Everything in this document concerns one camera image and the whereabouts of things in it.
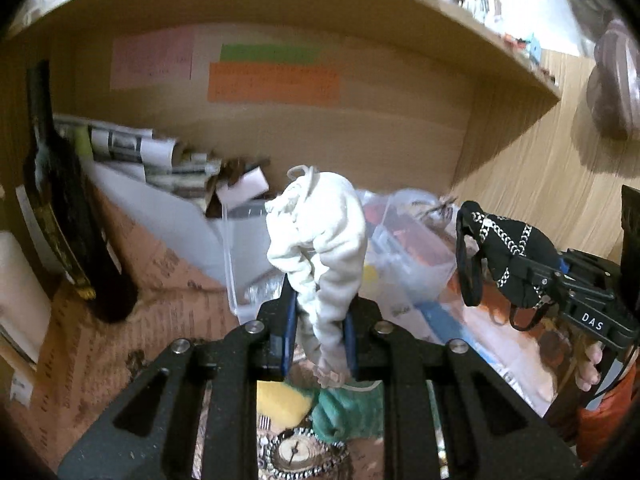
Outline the person right hand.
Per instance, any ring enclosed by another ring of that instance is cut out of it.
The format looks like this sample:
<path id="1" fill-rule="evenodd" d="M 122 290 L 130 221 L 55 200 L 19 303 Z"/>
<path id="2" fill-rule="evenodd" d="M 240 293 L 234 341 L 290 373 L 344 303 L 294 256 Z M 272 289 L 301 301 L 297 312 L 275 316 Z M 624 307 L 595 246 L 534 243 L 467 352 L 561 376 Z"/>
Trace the person right hand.
<path id="1" fill-rule="evenodd" d="M 602 360 L 603 352 L 599 341 L 587 341 L 577 350 L 575 382 L 579 390 L 588 392 L 601 380 L 597 366 Z"/>

